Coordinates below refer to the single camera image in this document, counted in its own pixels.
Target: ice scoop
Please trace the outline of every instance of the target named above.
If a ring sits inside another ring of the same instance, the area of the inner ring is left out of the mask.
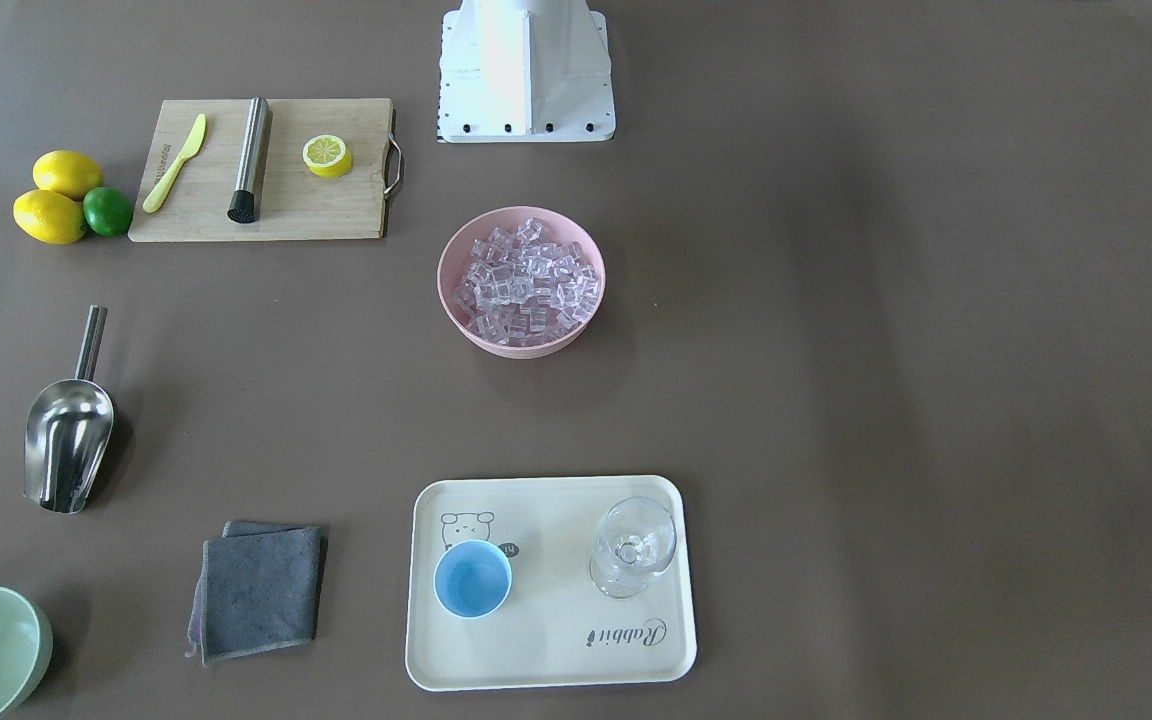
[[[96,382],[96,355],[106,310],[88,310],[88,328],[74,379],[52,382],[38,393],[24,425],[24,497],[45,510],[78,511],[88,505],[109,432],[114,402]]]

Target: gray towel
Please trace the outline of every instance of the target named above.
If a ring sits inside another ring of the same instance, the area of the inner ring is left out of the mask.
[[[188,638],[207,665],[314,638],[319,528],[225,523],[202,544]]]

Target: black muddler tip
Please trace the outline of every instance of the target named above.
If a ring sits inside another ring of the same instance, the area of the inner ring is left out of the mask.
[[[236,190],[229,200],[229,219],[236,223],[256,222],[256,195],[250,190]]]

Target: lemon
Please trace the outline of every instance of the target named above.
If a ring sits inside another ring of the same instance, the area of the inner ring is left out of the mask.
[[[82,200],[88,190],[100,183],[100,165],[82,152],[52,150],[33,164],[33,184],[38,190],[54,190],[70,200]]]
[[[334,135],[320,135],[305,143],[301,152],[305,166],[321,179],[338,179],[353,167],[353,156],[344,142]]]
[[[68,245],[88,232],[83,207],[54,190],[31,190],[12,204],[12,217],[29,236]]]

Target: white tray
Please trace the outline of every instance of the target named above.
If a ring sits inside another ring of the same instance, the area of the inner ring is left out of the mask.
[[[668,507],[677,550],[654,584],[612,600],[589,578],[594,529],[616,501],[637,495]],[[500,609],[464,620],[434,597],[434,566],[449,544],[471,538],[517,555],[509,560],[513,588]],[[681,679],[695,659],[682,497],[669,480],[442,480],[416,498],[407,675],[426,691],[662,683]]]

